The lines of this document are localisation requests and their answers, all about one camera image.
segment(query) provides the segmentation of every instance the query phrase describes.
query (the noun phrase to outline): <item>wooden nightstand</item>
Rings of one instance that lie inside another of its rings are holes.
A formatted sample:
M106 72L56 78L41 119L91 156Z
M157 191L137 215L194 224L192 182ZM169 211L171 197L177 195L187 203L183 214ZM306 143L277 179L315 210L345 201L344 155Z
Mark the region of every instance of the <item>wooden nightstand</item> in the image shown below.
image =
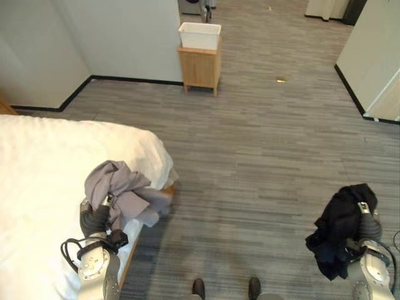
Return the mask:
M221 73L221 47L222 40L219 37L218 49L216 50L185 47L177 49L181 60L185 94L188 92L188 86L201 86L214 89L214 96L217 96L217 86Z
M0 114L18 114L0 94Z

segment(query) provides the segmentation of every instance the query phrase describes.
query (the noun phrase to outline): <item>white wall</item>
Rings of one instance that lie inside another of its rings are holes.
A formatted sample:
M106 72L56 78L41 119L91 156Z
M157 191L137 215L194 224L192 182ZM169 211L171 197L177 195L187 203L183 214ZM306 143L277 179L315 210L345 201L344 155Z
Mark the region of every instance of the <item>white wall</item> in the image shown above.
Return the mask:
M90 75L50 0L1 0L0 90L10 104L58 108Z
M368 116L400 121L400 69L366 111Z
M53 0L92 74L182 81L176 0Z
M399 0L368 0L337 60L364 110L400 67L399 16Z
M324 20L341 19L348 4L349 0L309 0L306 15L320 16Z

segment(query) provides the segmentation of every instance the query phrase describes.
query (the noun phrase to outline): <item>wooden bed frame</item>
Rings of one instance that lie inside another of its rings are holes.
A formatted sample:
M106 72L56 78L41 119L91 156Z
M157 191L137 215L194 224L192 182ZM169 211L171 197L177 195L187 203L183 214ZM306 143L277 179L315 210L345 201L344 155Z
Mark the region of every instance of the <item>wooden bed frame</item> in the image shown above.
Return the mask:
M170 195L170 196L173 198L174 195L175 195L176 187L175 187L175 185L173 184L172 186L167 187L166 189L164 189L164 190L162 190L162 191L163 191L164 193ZM140 238L140 234L139 234L139 236L137 237L137 239L136 239L136 241L135 241L135 243L134 243L134 245L133 245L133 247L132 247L131 252L129 253L129 257L128 257L127 261L126 261L126 265L125 265L124 271L122 272L121 280L119 281L119 289L122 289L122 288L123 288L123 284L124 284L124 281L125 281L125 278L126 278L126 274L127 274L128 271L129 271L129 266L131 265L131 261L132 261L134 252L135 252L135 250L136 250L136 247L138 246L139 238Z
M0 114L17 114L0 93Z

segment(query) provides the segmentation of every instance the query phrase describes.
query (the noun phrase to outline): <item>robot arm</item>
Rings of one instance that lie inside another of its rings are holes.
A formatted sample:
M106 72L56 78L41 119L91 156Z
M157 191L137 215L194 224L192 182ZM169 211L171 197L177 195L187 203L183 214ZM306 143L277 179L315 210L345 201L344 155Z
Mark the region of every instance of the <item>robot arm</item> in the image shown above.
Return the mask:
M77 253L77 258L81 260L79 267L63 253L81 280L78 300L119 299L120 262L116 254L120 247L128 243L128 237L119 229L107 235L106 223L111 200L112 196L108 195L96 211L86 200L81 203L80 223L85 235L81 241L85 241L86 245Z
M372 217L367 203L360 202L359 207L361 210L359 228L361 239L352 250L361 255L351 261L347 267L348 278L354 285L353 299L394 300L393 291L389 288L390 278L387 270L390 260L383 254L383 243L380 242L381 226ZM392 256L392 260L396 268L394 256Z

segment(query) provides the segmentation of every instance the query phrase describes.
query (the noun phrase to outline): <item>black baseboard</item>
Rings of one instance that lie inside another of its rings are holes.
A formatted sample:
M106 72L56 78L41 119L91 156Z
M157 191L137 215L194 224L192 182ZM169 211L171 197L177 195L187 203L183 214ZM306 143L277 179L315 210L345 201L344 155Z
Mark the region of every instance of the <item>black baseboard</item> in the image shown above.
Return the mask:
M342 73L342 71L340 70L339 66L337 64L335 64L335 70L337 72L337 75L339 75L342 83L344 84L344 87L347 89L347 92L349 93L352 101L354 102L354 104L356 105L360 115L362 116L363 119L365 120L369 120L369 121L375 121L375 118L373 117L366 117L364 116L365 114L365 109L363 108L363 106L361 105L360 101L358 101L358 98L356 96L356 94L354 93L354 91L352 90L350 84L348 83L348 81L346 80L346 78L344 77L344 74ZM393 120L387 120L387 119L379 119L377 118L377 120L379 122L383 122L383 123L391 123L391 124L400 124L400 122L397 121L393 121Z
M309 14L305 14L304 17L306 17L306 18L314 18L314 19L321 19L321 20L323 20L324 22L328 22L329 20L332 20L332 21L340 21L340 22L342 21L342 19L338 19L338 18L336 18L336 17L330 17L329 20L325 20L325 19L323 19L323 17L321 17L321 16L310 16Z
M52 111L55 113L61 113L64 111L69 103L84 89L84 87L90 83L92 79L96 80L116 80L116 81L130 81L134 83L156 83L156 84L169 84L173 86L183 86L181 81L165 81L165 80L153 80L153 79L141 79L141 78L130 78L130 77L116 77L116 76L102 76L102 75L90 75L77 89L58 107L38 107L38 106L20 106L12 105L14 109L25 109L28 111Z
M92 75L91 79L130 81L132 83L168 84L170 86L183 86L183 82L182 81L167 81L167 80L142 79L142 78L117 77L117 76Z
M191 12L181 12L181 14L187 14L188 16L201 16L201 14L196 14Z

